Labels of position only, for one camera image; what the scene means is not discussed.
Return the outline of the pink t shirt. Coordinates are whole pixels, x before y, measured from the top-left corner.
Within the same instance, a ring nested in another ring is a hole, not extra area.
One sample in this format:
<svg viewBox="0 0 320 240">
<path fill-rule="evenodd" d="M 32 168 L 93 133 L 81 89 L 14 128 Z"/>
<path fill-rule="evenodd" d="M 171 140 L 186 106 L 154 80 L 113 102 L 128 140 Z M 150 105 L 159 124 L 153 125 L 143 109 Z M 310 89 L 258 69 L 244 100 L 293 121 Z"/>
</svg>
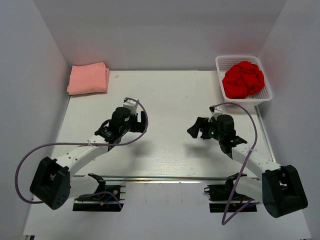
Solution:
<svg viewBox="0 0 320 240">
<path fill-rule="evenodd" d="M 70 96 L 106 93 L 109 84 L 109 69 L 104 62 L 88 65 L 73 65 L 67 92 Z"/>
</svg>

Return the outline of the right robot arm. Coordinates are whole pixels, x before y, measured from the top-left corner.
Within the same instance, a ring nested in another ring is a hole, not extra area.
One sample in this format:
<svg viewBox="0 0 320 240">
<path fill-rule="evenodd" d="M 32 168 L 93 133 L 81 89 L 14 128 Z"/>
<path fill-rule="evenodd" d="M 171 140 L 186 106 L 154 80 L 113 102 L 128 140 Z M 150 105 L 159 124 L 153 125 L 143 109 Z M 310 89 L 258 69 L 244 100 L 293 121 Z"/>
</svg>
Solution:
<svg viewBox="0 0 320 240">
<path fill-rule="evenodd" d="M 194 139 L 201 134 L 203 140 L 218 141 L 221 151 L 232 160 L 245 164 L 257 179 L 245 173 L 228 176 L 223 185 L 209 185 L 204 189 L 210 200 L 234 201 L 253 199 L 264 205 L 274 218 L 305 209 L 308 200 L 298 170 L 292 165 L 280 165 L 253 151 L 248 142 L 237 136 L 234 120 L 222 114 L 211 118 L 198 117 L 187 133 Z"/>
</svg>

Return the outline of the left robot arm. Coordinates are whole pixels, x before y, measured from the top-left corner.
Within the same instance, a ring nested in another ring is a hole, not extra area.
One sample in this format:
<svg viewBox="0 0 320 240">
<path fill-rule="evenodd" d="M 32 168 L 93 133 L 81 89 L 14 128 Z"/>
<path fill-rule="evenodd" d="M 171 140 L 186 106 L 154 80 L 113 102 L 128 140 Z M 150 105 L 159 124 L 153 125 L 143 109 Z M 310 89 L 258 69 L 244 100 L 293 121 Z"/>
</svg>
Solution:
<svg viewBox="0 0 320 240">
<path fill-rule="evenodd" d="M 42 159 L 31 182 L 31 193 L 52 210 L 60 208 L 70 198 L 113 197 L 112 192 L 106 191 L 106 182 L 101 176 L 88 173 L 77 177 L 76 174 L 97 157 L 122 145 L 125 134 L 143 135 L 148 123 L 145 111 L 137 114 L 130 108 L 117 107 L 111 119 L 103 122 L 87 142 L 77 144 L 74 150 L 57 158 Z"/>
</svg>

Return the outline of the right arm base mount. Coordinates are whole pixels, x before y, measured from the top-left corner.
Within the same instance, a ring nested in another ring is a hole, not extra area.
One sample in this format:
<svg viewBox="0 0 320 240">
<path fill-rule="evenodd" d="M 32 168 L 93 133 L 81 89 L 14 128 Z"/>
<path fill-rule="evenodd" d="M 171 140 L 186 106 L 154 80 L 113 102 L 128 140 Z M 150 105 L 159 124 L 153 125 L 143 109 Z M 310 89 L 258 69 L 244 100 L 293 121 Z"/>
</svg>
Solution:
<svg viewBox="0 0 320 240">
<path fill-rule="evenodd" d="M 226 179 L 226 181 L 222 184 L 209 184 L 203 189 L 203 192 L 208 195 L 210 213 L 224 212 L 231 190 L 234 186 L 234 181 L 236 180 L 238 175 L 239 174 L 236 173 L 234 175 L 229 176 Z M 245 203 L 247 203 L 249 200 L 251 200 L 250 197 L 243 194 L 239 194 L 235 191 L 231 199 L 228 212 L 236 212 L 238 209 L 244 206 Z"/>
</svg>

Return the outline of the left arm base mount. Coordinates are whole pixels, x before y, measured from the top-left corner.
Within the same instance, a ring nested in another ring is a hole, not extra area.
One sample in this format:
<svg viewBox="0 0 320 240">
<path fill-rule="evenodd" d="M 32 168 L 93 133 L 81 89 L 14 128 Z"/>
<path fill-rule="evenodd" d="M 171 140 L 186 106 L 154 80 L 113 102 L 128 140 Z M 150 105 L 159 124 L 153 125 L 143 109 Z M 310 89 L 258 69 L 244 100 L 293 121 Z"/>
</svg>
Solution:
<svg viewBox="0 0 320 240">
<path fill-rule="evenodd" d="M 120 212 L 125 203 L 126 186 L 90 173 L 72 179 L 69 196 L 74 198 L 74 212 Z"/>
</svg>

